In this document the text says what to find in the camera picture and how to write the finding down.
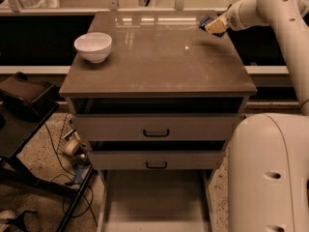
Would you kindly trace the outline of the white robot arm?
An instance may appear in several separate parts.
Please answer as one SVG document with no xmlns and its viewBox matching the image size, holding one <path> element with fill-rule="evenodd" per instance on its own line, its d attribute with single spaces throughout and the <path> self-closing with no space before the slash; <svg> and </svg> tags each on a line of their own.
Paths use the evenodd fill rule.
<svg viewBox="0 0 309 232">
<path fill-rule="evenodd" d="M 240 0 L 203 25 L 210 34 L 272 28 L 299 115 L 263 113 L 243 120 L 228 157 L 229 232 L 309 232 L 308 0 Z"/>
</svg>

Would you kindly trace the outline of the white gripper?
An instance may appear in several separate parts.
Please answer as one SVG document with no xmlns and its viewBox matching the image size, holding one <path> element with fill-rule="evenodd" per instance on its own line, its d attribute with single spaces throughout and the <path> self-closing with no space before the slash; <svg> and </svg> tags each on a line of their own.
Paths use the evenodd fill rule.
<svg viewBox="0 0 309 232">
<path fill-rule="evenodd" d="M 244 29 L 244 25 L 240 20 L 240 4 L 231 5 L 228 10 L 223 14 L 225 17 L 207 19 L 205 29 L 210 34 L 222 34 L 226 30 L 231 28 L 234 31 L 240 31 Z"/>
</svg>

